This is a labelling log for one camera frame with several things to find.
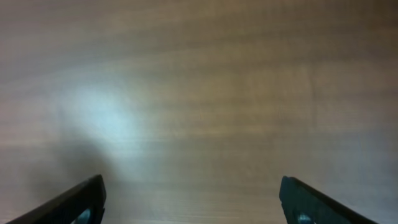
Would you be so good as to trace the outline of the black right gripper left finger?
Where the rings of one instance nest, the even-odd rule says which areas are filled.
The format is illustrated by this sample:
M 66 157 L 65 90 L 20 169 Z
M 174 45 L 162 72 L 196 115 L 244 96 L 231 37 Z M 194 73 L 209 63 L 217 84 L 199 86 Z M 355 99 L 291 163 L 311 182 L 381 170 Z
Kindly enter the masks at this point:
M 7 224 L 100 224 L 106 189 L 102 175 L 94 175 Z

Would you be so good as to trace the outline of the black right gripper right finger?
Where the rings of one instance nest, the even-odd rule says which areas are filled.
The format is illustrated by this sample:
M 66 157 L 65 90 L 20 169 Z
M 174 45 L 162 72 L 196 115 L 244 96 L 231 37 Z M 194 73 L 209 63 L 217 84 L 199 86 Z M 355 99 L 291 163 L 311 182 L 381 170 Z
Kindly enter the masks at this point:
M 279 198 L 288 224 L 376 224 L 295 177 L 282 178 Z

